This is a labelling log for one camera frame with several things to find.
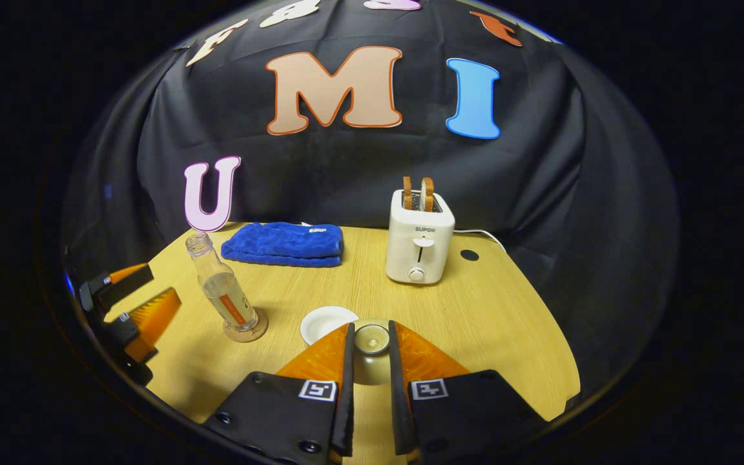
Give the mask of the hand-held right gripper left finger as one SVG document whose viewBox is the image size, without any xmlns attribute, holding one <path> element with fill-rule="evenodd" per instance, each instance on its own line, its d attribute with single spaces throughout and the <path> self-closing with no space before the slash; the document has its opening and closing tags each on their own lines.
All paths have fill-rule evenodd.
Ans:
<svg viewBox="0 0 744 465">
<path fill-rule="evenodd" d="M 248 374 L 204 428 L 270 463 L 340 464 L 352 454 L 354 342 L 343 324 L 277 373 Z"/>
</svg>

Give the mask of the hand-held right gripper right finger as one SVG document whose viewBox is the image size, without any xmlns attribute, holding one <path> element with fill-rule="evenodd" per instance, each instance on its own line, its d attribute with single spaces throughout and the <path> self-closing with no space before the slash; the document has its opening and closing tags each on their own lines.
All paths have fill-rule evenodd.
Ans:
<svg viewBox="0 0 744 465">
<path fill-rule="evenodd" d="M 493 369 L 470 371 L 389 322 L 395 453 L 408 462 L 511 462 L 546 421 Z"/>
</svg>

